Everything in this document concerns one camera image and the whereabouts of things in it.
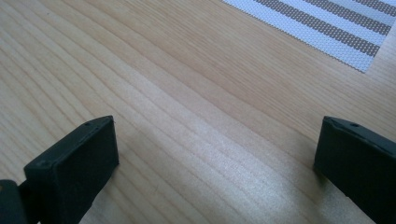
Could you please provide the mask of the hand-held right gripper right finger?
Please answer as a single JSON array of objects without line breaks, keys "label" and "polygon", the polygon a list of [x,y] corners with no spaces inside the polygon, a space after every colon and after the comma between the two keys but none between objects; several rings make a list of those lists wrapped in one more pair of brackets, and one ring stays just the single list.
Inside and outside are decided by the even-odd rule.
[{"label": "hand-held right gripper right finger", "polygon": [[326,116],[314,166],[376,224],[396,224],[396,142]]}]

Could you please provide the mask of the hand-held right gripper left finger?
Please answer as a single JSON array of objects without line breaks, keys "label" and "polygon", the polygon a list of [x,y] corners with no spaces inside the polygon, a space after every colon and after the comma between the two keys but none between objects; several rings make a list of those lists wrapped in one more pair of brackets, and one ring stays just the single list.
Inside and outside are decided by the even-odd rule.
[{"label": "hand-held right gripper left finger", "polygon": [[78,126],[24,167],[42,224],[78,224],[119,165],[114,119]]}]

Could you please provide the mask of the white brown striped woven placemat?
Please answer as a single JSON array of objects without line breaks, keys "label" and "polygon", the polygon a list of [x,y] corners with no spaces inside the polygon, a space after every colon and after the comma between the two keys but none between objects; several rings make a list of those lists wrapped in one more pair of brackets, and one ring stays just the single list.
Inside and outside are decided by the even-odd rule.
[{"label": "white brown striped woven placemat", "polygon": [[396,23],[396,0],[222,1],[361,72]]}]

